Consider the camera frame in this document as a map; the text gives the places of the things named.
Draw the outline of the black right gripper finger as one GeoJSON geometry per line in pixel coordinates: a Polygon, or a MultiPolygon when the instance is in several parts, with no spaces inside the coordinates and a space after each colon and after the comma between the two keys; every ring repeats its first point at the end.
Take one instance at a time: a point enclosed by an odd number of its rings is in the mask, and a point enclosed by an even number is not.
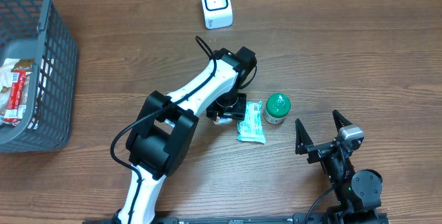
{"type": "Polygon", "coordinates": [[[338,136],[348,136],[349,130],[352,128],[352,123],[347,120],[338,110],[333,110],[332,115],[338,136]]]}
{"type": "Polygon", "coordinates": [[[296,154],[303,155],[308,153],[309,149],[313,147],[314,144],[299,118],[295,121],[295,124],[296,154]]]}

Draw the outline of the orange snack packet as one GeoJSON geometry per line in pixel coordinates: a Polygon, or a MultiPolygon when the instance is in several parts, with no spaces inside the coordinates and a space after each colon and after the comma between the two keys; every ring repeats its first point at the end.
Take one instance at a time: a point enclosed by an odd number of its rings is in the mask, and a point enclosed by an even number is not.
{"type": "Polygon", "coordinates": [[[217,117],[213,122],[216,125],[230,124],[233,122],[233,119],[217,117]]]}

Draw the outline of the teal snack packet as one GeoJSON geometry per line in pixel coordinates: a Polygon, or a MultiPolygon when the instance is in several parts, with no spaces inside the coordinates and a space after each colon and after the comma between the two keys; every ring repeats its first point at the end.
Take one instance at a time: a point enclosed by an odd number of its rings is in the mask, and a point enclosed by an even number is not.
{"type": "Polygon", "coordinates": [[[237,122],[237,140],[241,142],[266,143],[261,119],[262,101],[246,102],[244,120],[237,122]]]}

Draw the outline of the green lid jar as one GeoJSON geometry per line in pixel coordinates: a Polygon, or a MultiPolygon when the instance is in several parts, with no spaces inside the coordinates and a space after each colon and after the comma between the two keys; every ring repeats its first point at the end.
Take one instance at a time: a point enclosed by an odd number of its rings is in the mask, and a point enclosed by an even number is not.
{"type": "Polygon", "coordinates": [[[271,124],[279,124],[284,121],[290,110],[290,99],[285,94],[275,93],[265,104],[265,120],[271,124]]]}

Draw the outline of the red white snack bar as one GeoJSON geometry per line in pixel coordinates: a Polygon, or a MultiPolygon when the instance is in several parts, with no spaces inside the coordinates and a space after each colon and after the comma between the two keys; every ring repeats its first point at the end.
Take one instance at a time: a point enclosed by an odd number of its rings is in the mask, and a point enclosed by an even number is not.
{"type": "Polygon", "coordinates": [[[31,67],[19,66],[12,69],[12,83],[10,87],[10,96],[6,106],[3,121],[6,124],[17,125],[26,111],[27,93],[25,89],[26,82],[29,82],[28,76],[32,73],[31,67]]]}

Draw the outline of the brown snack bag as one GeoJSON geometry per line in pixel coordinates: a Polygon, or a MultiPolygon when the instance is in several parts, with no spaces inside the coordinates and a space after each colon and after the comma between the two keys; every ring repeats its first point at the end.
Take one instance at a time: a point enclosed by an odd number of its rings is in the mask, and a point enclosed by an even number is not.
{"type": "MultiPolygon", "coordinates": [[[[6,58],[1,65],[1,124],[5,124],[6,126],[15,127],[16,125],[6,124],[3,121],[3,115],[5,114],[6,106],[8,104],[8,98],[10,96],[10,87],[12,83],[12,69],[17,68],[19,66],[31,67],[34,64],[34,59],[13,59],[6,58]]],[[[30,76],[28,76],[29,82],[26,82],[25,89],[27,93],[24,93],[23,96],[27,97],[28,101],[28,91],[30,86],[30,76]]]]}

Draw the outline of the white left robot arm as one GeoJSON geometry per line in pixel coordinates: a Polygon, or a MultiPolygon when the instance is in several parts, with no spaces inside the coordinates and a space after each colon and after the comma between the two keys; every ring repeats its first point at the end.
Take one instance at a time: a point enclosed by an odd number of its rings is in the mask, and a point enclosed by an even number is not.
{"type": "Polygon", "coordinates": [[[136,121],[118,133],[127,135],[131,183],[123,208],[111,223],[152,223],[164,181],[184,160],[200,116],[243,120],[246,95],[241,89],[257,72],[256,54],[246,47],[231,53],[226,48],[206,50],[206,68],[182,88],[167,95],[153,91],[136,121]]]}

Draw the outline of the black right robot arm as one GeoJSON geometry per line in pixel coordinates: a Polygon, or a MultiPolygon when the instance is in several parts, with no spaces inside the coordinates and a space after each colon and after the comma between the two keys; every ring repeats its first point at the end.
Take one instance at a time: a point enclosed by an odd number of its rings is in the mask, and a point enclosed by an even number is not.
{"type": "Polygon", "coordinates": [[[373,169],[355,171],[350,161],[365,137],[364,131],[339,111],[332,112],[337,136],[332,141],[315,145],[301,120],[295,122],[296,153],[307,155],[307,162],[319,162],[331,187],[319,196],[305,214],[305,223],[388,223],[387,214],[379,214],[382,176],[373,169]],[[338,204],[314,217],[317,205],[334,192],[338,204]]]}

